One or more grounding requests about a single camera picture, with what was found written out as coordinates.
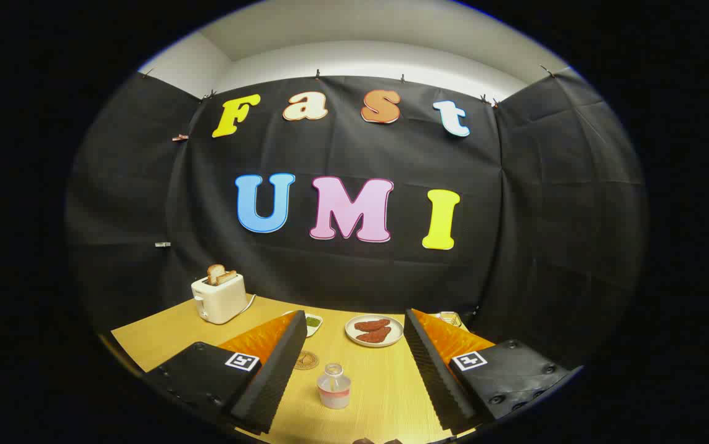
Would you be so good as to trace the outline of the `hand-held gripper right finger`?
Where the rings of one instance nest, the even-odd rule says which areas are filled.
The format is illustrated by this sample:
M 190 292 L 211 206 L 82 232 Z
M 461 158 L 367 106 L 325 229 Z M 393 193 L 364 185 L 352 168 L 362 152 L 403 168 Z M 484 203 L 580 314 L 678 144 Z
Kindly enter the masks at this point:
M 437 419 L 456 435 L 522 415 L 582 371 L 522 341 L 492 343 L 416 309 L 406 310 L 404 335 Z

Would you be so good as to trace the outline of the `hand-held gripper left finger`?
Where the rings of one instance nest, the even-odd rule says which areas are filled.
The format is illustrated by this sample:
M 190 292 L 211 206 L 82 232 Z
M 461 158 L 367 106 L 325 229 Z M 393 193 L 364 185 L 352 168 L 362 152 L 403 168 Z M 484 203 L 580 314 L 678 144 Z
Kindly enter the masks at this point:
M 145 373 L 146 383 L 216 426 L 269 432 L 306 340 L 306 314 L 295 310 L 222 345 L 202 341 Z

